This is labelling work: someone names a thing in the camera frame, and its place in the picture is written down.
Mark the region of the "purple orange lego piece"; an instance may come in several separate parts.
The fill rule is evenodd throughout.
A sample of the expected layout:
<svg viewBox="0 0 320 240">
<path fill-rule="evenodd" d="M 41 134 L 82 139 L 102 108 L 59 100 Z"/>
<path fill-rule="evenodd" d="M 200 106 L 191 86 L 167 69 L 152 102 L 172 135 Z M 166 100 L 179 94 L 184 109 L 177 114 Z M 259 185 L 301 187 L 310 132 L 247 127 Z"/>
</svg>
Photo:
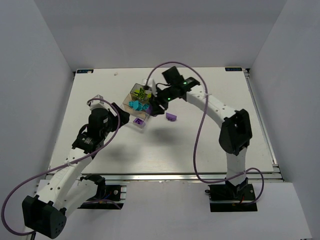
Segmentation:
<svg viewBox="0 0 320 240">
<path fill-rule="evenodd" d="M 139 125 L 139 126 L 143 126 L 145 124 L 144 120 L 136 117 L 133 121 L 134 124 Z"/>
</svg>

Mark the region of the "blue printed lego brick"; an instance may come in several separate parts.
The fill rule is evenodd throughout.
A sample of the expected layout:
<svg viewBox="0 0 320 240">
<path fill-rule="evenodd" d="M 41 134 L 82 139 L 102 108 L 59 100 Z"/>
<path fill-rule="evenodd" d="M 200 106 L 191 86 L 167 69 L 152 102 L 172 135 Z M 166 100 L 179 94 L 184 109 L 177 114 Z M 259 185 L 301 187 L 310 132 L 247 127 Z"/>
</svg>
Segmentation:
<svg viewBox="0 0 320 240">
<path fill-rule="evenodd" d="M 142 110 L 142 106 L 143 104 L 141 102 L 139 102 L 138 100 L 134 101 L 132 108 L 135 111 L 141 111 Z"/>
</svg>

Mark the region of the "small green lego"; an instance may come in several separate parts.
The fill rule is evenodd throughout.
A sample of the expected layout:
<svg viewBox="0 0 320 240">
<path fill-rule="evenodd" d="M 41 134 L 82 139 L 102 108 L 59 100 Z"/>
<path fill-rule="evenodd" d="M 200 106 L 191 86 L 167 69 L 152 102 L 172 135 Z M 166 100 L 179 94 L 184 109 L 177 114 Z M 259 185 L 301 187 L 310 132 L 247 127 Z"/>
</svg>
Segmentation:
<svg viewBox="0 0 320 240">
<path fill-rule="evenodd" d="M 139 96 L 140 94 L 140 86 L 139 85 L 135 85 L 132 89 L 132 94 L 135 95 L 135 96 Z"/>
</svg>

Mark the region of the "purple rounded lego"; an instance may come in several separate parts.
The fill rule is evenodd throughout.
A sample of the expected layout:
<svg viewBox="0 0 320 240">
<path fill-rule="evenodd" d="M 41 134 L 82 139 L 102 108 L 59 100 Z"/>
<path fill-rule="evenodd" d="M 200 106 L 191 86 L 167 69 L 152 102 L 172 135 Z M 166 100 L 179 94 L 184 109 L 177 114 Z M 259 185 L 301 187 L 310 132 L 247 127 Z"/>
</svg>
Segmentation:
<svg viewBox="0 0 320 240">
<path fill-rule="evenodd" d="M 149 105 L 148 109 L 146 110 L 146 113 L 151 117 L 156 117 L 156 111 L 154 110 L 152 105 Z"/>
</svg>

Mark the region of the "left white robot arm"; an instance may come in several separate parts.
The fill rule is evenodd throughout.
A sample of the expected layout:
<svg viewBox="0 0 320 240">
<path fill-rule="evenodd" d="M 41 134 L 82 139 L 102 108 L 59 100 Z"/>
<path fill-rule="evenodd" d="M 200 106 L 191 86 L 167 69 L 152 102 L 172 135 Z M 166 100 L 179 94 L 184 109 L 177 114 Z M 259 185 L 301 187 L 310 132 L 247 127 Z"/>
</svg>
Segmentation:
<svg viewBox="0 0 320 240">
<path fill-rule="evenodd" d="M 92 162 L 97 150 L 105 145 L 108 134 L 130 120 L 130 114 L 114 102 L 111 108 L 117 111 L 116 115 L 99 100 L 88 105 L 91 111 L 88 122 L 80 128 L 71 145 L 66 167 L 57 170 L 35 196 L 26 196 L 22 202 L 25 226 L 50 239 L 61 234 L 67 218 L 85 202 L 98 203 L 106 199 L 105 178 L 81 173 Z"/>
</svg>

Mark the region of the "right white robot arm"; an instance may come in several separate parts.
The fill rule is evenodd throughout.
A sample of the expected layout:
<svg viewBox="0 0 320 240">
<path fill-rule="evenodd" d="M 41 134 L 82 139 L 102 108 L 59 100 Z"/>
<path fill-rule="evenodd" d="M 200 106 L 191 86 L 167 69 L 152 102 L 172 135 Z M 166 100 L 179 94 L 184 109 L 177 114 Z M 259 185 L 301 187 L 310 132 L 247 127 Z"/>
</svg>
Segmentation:
<svg viewBox="0 0 320 240">
<path fill-rule="evenodd" d="M 160 89 L 151 77 L 147 77 L 144 89 L 152 92 L 149 103 L 151 115 L 164 114 L 169 103 L 183 99 L 210 117 L 219 127 L 218 142 L 226 154 L 226 178 L 224 182 L 240 189 L 248 183 L 246 154 L 253 136 L 249 113 L 245 109 L 229 107 L 209 93 L 202 76 L 184 78 L 173 66 L 162 73 L 166 88 Z"/>
</svg>

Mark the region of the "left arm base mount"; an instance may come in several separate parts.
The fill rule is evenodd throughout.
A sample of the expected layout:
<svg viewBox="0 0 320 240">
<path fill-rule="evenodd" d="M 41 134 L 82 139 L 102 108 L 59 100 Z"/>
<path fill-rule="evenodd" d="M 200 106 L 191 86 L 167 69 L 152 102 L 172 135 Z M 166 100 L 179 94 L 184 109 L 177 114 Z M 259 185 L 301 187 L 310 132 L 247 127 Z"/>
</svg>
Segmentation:
<svg viewBox="0 0 320 240">
<path fill-rule="evenodd" d="M 96 194 L 85 201 L 79 209 L 87 210 L 121 210 L 127 194 L 127 186 L 122 183 L 107 183 L 98 174 L 80 177 L 80 182 L 90 181 L 97 186 Z"/>
</svg>

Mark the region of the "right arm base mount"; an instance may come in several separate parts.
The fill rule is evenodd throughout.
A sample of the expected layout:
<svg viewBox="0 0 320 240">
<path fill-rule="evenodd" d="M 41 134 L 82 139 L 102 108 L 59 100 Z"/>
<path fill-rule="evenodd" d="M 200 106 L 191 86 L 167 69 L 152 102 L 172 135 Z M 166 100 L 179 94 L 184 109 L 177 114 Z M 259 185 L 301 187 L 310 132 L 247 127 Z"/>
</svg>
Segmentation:
<svg viewBox="0 0 320 240">
<path fill-rule="evenodd" d="M 209 207 L 212 213 L 240 213 L 257 212 L 255 191 L 252 184 L 249 184 L 238 196 L 228 190 L 225 184 L 209 185 L 205 194 L 209 198 Z"/>
</svg>

